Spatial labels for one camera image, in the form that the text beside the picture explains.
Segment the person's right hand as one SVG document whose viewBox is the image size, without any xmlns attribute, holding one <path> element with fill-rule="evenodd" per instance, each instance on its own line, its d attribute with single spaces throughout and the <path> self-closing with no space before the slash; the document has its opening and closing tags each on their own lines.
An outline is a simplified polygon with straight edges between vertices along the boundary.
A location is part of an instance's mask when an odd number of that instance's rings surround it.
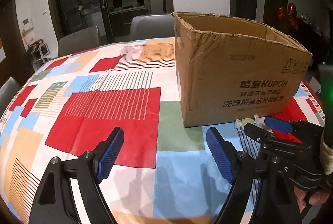
<svg viewBox="0 0 333 224">
<path fill-rule="evenodd" d="M 308 204 L 310 204 L 312 206 L 318 206 L 318 205 L 324 204 L 328 200 L 328 198 L 331 194 L 330 190 L 320 189 L 317 192 L 315 192 L 314 194 L 312 194 L 312 196 L 309 198 L 309 201 L 306 201 L 305 200 L 305 198 L 307 196 L 306 191 L 303 191 L 297 187 L 294 187 L 293 190 L 294 190 L 294 193 L 296 196 L 296 201 L 299 206 L 300 213 L 303 212 L 303 210 L 305 209 L 305 207 Z"/>
</svg>

